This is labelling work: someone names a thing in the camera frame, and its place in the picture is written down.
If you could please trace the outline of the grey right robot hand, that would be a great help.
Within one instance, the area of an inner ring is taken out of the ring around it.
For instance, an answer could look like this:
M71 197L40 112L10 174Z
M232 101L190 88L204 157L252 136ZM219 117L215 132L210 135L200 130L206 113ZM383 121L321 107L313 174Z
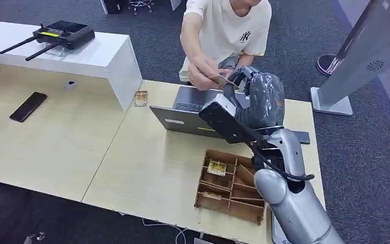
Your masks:
M285 97L279 77L252 66L241 66L232 71L227 80L224 95L235 105L234 117L237 121L251 129L283 126ZM243 91L249 96L249 107L242 108L231 90L231 83L244 85Z

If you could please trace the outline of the person's right hand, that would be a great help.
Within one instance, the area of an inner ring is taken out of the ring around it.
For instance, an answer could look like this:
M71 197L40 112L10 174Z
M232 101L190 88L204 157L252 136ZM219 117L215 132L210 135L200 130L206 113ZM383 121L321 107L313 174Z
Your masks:
M198 90L217 89L217 82L210 77L219 74L218 64L205 55L189 57L189 81Z

